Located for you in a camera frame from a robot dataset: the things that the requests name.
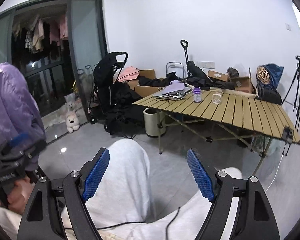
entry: purple jacket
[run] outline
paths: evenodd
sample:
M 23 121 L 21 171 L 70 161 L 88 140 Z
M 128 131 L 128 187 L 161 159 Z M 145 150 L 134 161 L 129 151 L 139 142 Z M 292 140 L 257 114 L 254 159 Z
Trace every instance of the purple jacket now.
M 28 133 L 29 140 L 18 149 L 25 150 L 34 142 L 45 139 L 44 126 L 38 106 L 31 96 L 26 79 L 21 72 L 8 62 L 0 64 L 0 145 L 21 133 Z M 33 170 L 34 165 L 27 167 Z

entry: yellow slatted table top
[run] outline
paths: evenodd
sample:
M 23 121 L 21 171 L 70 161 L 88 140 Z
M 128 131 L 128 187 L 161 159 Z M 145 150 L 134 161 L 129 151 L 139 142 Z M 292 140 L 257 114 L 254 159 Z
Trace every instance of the yellow slatted table top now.
M 216 105 L 212 102 L 214 93 L 203 91 L 200 103 L 193 102 L 192 95 L 177 101 L 153 98 L 150 95 L 134 104 L 227 123 L 279 140 L 282 140 L 284 127 L 288 126 L 294 131 L 293 143 L 300 145 L 300 135 L 282 106 L 226 93 L 223 93 L 221 103 Z

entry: white pants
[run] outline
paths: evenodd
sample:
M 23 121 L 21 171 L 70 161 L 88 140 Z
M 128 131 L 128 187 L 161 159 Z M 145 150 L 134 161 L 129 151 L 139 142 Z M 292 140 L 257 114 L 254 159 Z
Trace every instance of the white pants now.
M 154 209 L 149 179 L 150 162 L 145 150 L 131 139 L 119 140 L 108 150 L 110 152 L 109 166 L 95 196 L 86 203 L 96 228 L 123 222 L 144 221 Z M 233 178 L 241 178 L 241 172 L 236 168 L 224 170 Z M 237 205 L 238 198 L 234 198 L 221 239 L 229 239 Z M 178 216 L 169 226 L 169 239 L 195 239 L 210 206 L 211 203 L 198 191 L 181 207 Z M 10 232 L 12 239 L 16 239 L 21 216 L 0 208 L 0 213 L 2 212 L 4 215 L 0 214 L 0 224 Z M 107 236 L 107 239 L 163 240 L 165 228 L 176 212 L 153 223 L 123 225 L 102 230 L 100 234 L 103 239 Z M 72 227 L 66 209 L 62 213 L 62 220 L 65 227 Z

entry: purple bottle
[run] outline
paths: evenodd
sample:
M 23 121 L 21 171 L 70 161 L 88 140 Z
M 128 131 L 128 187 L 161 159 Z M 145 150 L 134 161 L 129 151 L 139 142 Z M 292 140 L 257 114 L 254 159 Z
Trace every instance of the purple bottle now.
M 200 103 L 202 101 L 200 87 L 195 87 L 192 91 L 192 94 L 193 94 L 193 101 L 195 103 Z

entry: tripod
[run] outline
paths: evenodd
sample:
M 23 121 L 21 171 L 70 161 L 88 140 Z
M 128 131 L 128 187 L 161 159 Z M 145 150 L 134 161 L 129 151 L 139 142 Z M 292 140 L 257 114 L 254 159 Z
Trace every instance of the tripod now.
M 284 103 L 286 101 L 287 96 L 288 96 L 288 94 L 289 94 L 289 92 L 290 92 L 290 90 L 291 90 L 291 88 L 292 88 L 292 86 L 293 86 L 293 84 L 294 84 L 294 82 L 295 82 L 295 80 L 297 78 L 298 85 L 297 85 L 296 97 L 295 97 L 294 104 L 293 104 L 293 111 L 294 110 L 297 111 L 297 120 L 296 120 L 295 127 L 296 127 L 296 129 L 298 131 L 299 130 L 299 125 L 300 125 L 300 56 L 296 56 L 296 60 L 298 61 L 297 62 L 297 69 L 296 69 L 296 72 L 295 72 L 295 74 L 293 76 L 293 79 L 292 79 L 291 85 L 290 85 L 290 87 L 288 89 L 288 92 L 287 92 L 285 98 L 283 99 L 282 103 Z M 288 150 L 287 150 L 287 152 L 285 154 L 286 156 L 288 154 L 290 146 L 291 145 L 289 145 L 289 148 L 288 148 Z

